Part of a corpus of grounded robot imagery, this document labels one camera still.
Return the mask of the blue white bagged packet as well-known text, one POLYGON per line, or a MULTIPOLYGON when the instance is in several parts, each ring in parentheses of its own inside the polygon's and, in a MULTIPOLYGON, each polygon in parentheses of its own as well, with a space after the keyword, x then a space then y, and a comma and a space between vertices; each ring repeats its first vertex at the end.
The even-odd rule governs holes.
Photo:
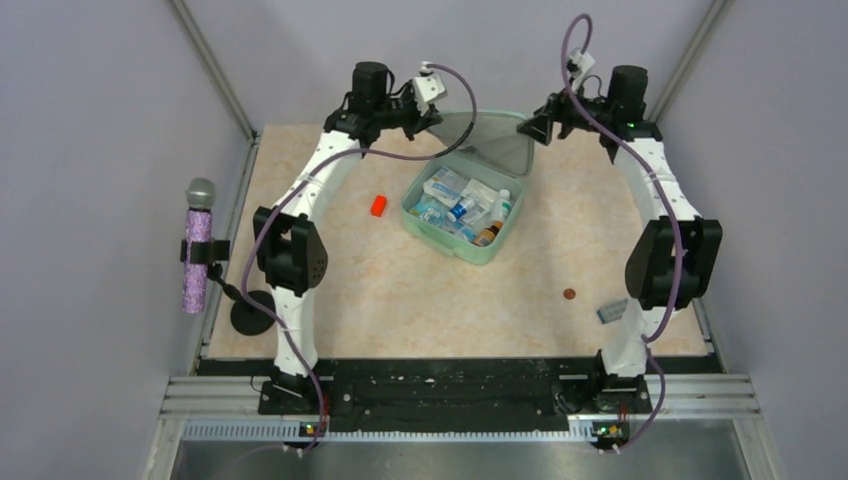
POLYGON ((461 199, 469 181, 468 177, 443 166, 423 182, 422 189, 447 207, 453 207, 461 199))

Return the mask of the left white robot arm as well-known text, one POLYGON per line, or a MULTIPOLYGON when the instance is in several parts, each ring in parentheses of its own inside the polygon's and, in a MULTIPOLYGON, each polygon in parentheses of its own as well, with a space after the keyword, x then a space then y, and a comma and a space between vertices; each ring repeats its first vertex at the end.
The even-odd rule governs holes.
POLYGON ((363 61, 352 72, 351 88, 324 120, 313 153, 286 193, 253 215, 254 245, 244 270, 264 275, 273 304, 261 306, 277 325, 272 382, 297 413, 319 404, 321 386, 314 372, 314 290, 323 280, 329 256, 318 232, 328 205, 349 173, 368 155, 408 161, 410 155, 378 150, 386 131, 408 140, 442 121, 437 102, 447 94, 443 74, 449 67, 423 62, 418 74, 399 89, 394 74, 380 62, 363 61))

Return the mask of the white gauze packet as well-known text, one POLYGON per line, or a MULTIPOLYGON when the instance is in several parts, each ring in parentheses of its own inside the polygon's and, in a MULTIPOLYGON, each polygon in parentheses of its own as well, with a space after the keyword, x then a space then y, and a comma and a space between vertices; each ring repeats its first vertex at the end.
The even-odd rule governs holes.
POLYGON ((490 212, 492 201, 497 197, 498 190, 493 189, 482 182, 471 179, 463 190, 463 196, 473 195, 477 199, 474 208, 490 212))

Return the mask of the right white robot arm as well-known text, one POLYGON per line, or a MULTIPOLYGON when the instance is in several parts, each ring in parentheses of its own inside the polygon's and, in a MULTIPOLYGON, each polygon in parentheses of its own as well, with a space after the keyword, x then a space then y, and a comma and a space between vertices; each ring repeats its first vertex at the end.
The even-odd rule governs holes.
POLYGON ((644 117, 646 69, 615 67, 606 94, 595 98, 583 94, 585 68, 570 61, 564 73, 563 91, 551 94, 519 124, 518 133, 542 145, 574 130, 598 134, 626 181, 642 223, 625 264, 628 300, 619 332, 600 350, 604 374, 586 385, 589 404, 612 412, 627 397, 621 378, 645 372, 648 351, 674 314, 706 292, 723 228, 690 203, 670 168, 660 128, 644 117))

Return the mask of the small blue capped bottle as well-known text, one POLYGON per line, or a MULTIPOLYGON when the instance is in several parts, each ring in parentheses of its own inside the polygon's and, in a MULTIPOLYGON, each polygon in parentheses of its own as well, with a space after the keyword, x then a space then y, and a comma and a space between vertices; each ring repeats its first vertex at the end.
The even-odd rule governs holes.
POLYGON ((473 195, 465 196, 461 198, 454 206, 452 206, 447 212, 447 218, 451 222, 458 221, 464 215, 468 213, 470 209, 472 209, 477 204, 477 199, 473 195))

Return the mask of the white bottle green label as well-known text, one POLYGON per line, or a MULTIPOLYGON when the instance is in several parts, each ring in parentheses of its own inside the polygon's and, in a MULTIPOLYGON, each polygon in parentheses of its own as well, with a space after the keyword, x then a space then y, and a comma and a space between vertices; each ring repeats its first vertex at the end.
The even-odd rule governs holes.
POLYGON ((509 217, 511 210, 511 192, 508 189, 499 190, 497 197, 491 203, 490 221, 503 224, 509 217))

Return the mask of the blue small clear packet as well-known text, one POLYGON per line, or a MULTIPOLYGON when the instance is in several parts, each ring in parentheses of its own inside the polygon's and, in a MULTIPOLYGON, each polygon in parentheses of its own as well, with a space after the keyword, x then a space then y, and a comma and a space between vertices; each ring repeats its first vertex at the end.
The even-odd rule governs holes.
POLYGON ((477 237, 475 231, 463 222, 447 222, 444 226, 450 234, 463 241, 473 243, 477 237))

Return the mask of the brown bottle orange cap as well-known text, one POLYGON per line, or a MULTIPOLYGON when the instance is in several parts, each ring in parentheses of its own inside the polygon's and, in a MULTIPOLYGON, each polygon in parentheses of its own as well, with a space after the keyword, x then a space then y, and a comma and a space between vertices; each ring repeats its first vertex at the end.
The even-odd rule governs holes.
POLYGON ((484 248, 491 245, 503 227, 502 221, 494 221, 490 226, 484 228, 474 239, 473 244, 484 248))

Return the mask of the mint green medicine case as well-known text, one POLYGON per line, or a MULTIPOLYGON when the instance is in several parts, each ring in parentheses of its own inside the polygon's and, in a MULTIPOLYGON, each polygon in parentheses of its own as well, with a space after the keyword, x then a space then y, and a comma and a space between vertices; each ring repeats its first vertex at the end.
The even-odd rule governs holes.
POLYGON ((503 245, 527 193, 535 143, 518 131, 525 114, 480 111, 463 144, 426 164, 402 200, 405 230, 475 265, 503 245))

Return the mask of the blue cotton swab packet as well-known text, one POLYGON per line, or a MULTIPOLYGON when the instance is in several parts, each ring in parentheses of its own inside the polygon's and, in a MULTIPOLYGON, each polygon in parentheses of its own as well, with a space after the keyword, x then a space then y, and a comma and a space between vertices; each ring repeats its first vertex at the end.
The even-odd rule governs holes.
POLYGON ((441 228, 447 220, 449 208, 441 201, 431 197, 422 197, 408 213, 437 228, 441 228))

